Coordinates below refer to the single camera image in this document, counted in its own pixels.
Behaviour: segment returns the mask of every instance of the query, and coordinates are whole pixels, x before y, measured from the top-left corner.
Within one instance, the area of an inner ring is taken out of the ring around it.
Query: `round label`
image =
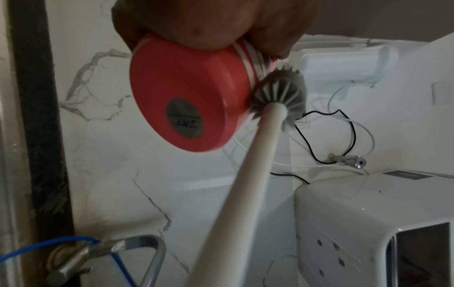
[[[188,101],[172,99],[167,104],[167,119],[172,128],[188,139],[198,139],[204,131],[200,112]]]

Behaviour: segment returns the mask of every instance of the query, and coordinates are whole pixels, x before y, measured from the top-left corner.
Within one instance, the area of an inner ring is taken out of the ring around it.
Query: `black wire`
[[[275,175],[275,176],[293,176],[299,180],[301,180],[302,182],[304,182],[305,184],[310,184],[307,180],[305,180],[304,178],[300,177],[300,176],[297,176],[295,174],[275,174],[275,173],[270,173],[272,175]]]
[[[319,111],[310,111],[308,113],[306,113],[302,118],[305,118],[307,117],[308,115],[312,114],[312,113],[317,113],[317,114],[321,114],[321,115],[327,115],[327,116],[330,116],[330,115],[335,115],[337,113],[341,113],[346,119],[350,119],[342,110],[337,110],[333,113],[322,113],[322,112],[319,112]],[[353,125],[352,122],[349,122],[350,123],[350,127],[351,127],[351,131],[353,133],[353,142],[351,143],[349,149],[347,149],[346,152],[344,152],[342,155],[343,156],[346,156],[349,152],[351,152],[351,150],[354,148],[354,146],[356,145],[356,130],[355,130],[355,126]],[[320,159],[318,159],[315,154],[314,154],[314,151],[312,150],[312,147],[311,145],[309,144],[309,141],[306,139],[306,137],[303,135],[303,133],[299,130],[299,128],[297,127],[297,125],[295,124],[295,128],[297,129],[299,135],[304,139],[304,141],[306,142],[307,146],[309,147],[309,152],[311,153],[311,156],[314,158],[314,160],[318,163],[321,163],[323,165],[333,165],[337,162],[333,161],[333,162],[324,162],[324,161],[321,161]]]

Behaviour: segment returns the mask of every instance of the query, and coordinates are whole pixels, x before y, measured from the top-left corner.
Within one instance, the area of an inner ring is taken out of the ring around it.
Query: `gray gear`
[[[274,70],[260,81],[251,101],[254,119],[262,116],[263,109],[269,103],[282,103],[288,109],[288,115],[282,124],[293,127],[295,121],[306,113],[306,85],[299,72],[288,69]]]

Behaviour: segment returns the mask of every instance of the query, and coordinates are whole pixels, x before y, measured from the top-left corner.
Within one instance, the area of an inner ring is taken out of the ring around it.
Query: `hand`
[[[198,50],[219,50],[246,36],[285,58],[323,0],[117,0],[113,25],[133,50],[148,32]]]

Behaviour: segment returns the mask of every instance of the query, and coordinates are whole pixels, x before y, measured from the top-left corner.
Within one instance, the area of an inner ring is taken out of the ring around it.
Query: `gray sticker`
[[[396,171],[388,172],[388,173],[384,173],[384,174],[402,177],[402,178],[406,178],[406,179],[413,179],[413,180],[419,180],[419,179],[433,177],[431,175],[409,173],[409,172],[402,171],[402,170],[396,170]]]
[[[198,139],[205,127],[200,112],[186,100],[172,99],[166,109],[167,119],[173,129],[188,139]]]

